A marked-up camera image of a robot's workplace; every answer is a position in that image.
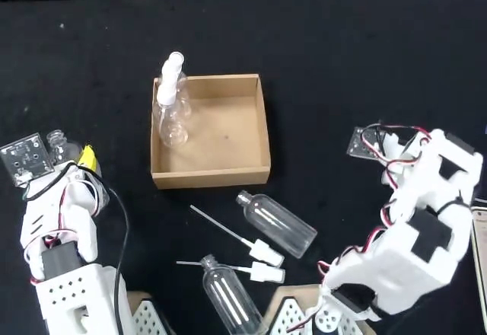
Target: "white spray nozzle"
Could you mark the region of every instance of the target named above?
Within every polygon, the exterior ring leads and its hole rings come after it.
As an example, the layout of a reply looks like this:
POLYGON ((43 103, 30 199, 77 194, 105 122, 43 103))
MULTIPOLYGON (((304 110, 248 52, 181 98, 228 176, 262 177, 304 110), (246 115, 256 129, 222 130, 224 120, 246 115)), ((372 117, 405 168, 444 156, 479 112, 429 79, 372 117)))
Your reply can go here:
POLYGON ((172 52, 162 66, 161 74, 164 77, 166 72, 176 72, 177 75, 183 70, 184 56, 181 52, 172 52))
POLYGON ((252 243, 248 241, 246 238, 242 238, 240 235, 236 234, 229 228, 223 226, 220 222, 218 222, 216 219, 213 219, 206 213, 204 213, 201 209, 196 208, 195 206, 191 205, 189 206, 194 212, 198 213, 199 215, 202 215, 206 219, 208 219, 213 225, 217 226, 221 230, 227 232, 228 234, 232 235, 234 238, 245 244, 246 246, 250 247, 250 252, 249 255, 259 261, 265 261, 266 263, 271 264, 272 266, 275 267, 280 267, 282 262, 284 261, 284 257, 278 253, 277 251, 274 251, 269 247, 268 244, 266 244, 262 240, 256 240, 256 242, 252 243))
POLYGON ((156 97, 160 105, 173 105, 176 101, 178 76, 176 72, 163 72, 156 97))
POLYGON ((249 255, 257 260, 269 263, 276 268, 279 268, 284 261, 284 257, 280 253, 271 249, 269 245, 262 240, 257 239, 256 242, 251 245, 249 255))
MULTIPOLYGON (((201 263, 196 261, 177 261, 176 264, 195 265, 195 266, 202 265, 201 263)), ((253 280, 254 282, 283 283, 286 274, 286 271, 284 269, 275 268, 273 266, 269 266, 264 263, 259 263, 258 261, 254 261, 252 263, 251 268, 246 268, 243 266, 232 266, 232 265, 227 265, 227 266, 239 272, 249 273, 250 280, 253 280)))

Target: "black table surface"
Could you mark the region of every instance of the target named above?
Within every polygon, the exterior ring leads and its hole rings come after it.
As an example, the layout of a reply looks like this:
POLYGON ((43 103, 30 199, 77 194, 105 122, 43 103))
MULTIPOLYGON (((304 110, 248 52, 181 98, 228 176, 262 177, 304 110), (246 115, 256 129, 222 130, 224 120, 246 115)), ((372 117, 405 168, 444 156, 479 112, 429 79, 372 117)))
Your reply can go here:
MULTIPOLYGON (((132 234, 128 289, 151 293, 177 333, 224 334, 202 271, 176 266, 214 254, 248 265, 247 249, 188 210, 194 204, 250 240, 262 235, 234 202, 241 187, 158 191, 149 172, 151 83, 178 49, 188 75, 259 73, 272 173, 267 193, 316 227, 286 285, 317 283, 314 260, 360 244, 390 190, 380 165, 345 154, 354 126, 379 119, 442 128, 487 152, 487 0, 86 0, 0 5, 0 145, 63 129, 94 146, 124 197, 132 234)), ((24 204, 0 176, 0 333, 44 333, 19 237, 24 204)), ((97 219, 99 261, 115 265, 123 216, 97 219)), ((387 333, 482 333, 473 256, 387 333)), ((261 312, 276 285, 241 276, 261 312)))

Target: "cardboard box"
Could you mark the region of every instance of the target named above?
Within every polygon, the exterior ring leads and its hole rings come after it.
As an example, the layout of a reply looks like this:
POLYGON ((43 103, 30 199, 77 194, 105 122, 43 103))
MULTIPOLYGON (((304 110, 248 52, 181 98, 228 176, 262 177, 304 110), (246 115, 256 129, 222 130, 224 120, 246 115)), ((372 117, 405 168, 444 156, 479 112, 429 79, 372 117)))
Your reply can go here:
MULTIPOLYGON (((166 147, 151 129, 151 174, 159 189, 266 183, 271 168, 258 75, 188 77, 188 142, 166 147)), ((153 103, 157 93, 154 80, 153 103)))

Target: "plastic bottle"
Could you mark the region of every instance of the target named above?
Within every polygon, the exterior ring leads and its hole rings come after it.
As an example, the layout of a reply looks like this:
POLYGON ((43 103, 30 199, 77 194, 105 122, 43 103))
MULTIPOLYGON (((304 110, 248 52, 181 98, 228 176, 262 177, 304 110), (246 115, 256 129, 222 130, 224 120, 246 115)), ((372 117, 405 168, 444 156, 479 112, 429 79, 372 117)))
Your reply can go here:
POLYGON ((46 138, 50 147, 49 156, 54 165, 70 160, 78 162, 81 156, 81 146, 76 142, 69 142, 62 130, 56 129, 48 133, 46 138))
POLYGON ((235 272, 219 264, 213 255, 201 260, 203 288, 231 335, 265 334, 268 330, 235 272))
POLYGON ((188 132, 183 125, 181 103, 176 98, 178 76, 177 70, 166 61, 162 68, 162 80, 156 101, 152 107, 154 123, 167 147, 182 145, 188 140, 188 132))
POLYGON ((187 77, 183 70, 184 56, 181 52, 172 52, 167 61, 164 63, 164 67, 171 67, 172 71, 177 73, 177 94, 176 98, 181 104, 182 117, 188 119, 191 116, 191 104, 189 102, 189 92, 187 77))
POLYGON ((264 194, 252 196, 242 190, 237 203, 247 221, 300 259, 317 236, 317 231, 264 194))

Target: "robotic hand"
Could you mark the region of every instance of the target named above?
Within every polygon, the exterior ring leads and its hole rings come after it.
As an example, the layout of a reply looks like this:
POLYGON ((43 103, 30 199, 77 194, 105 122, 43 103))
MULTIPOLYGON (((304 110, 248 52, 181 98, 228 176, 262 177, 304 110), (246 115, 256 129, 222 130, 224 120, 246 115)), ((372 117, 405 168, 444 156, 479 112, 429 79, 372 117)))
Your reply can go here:
POLYGON ((331 264, 319 262, 321 296, 307 314, 316 315, 324 333, 335 331, 342 317, 379 321, 411 308, 450 283, 468 248, 469 205, 482 156, 440 129, 408 127, 417 133, 401 143, 385 132, 394 128, 404 127, 374 124, 356 129, 352 138, 349 154, 384 165, 382 181, 393 194, 380 210, 384 227, 375 228, 363 247, 347 247, 331 264))
POLYGON ((14 184, 26 189, 21 244, 50 335, 135 335, 123 278, 94 263, 93 217, 108 193, 91 147, 77 163, 52 159, 36 134, 0 152, 14 184))

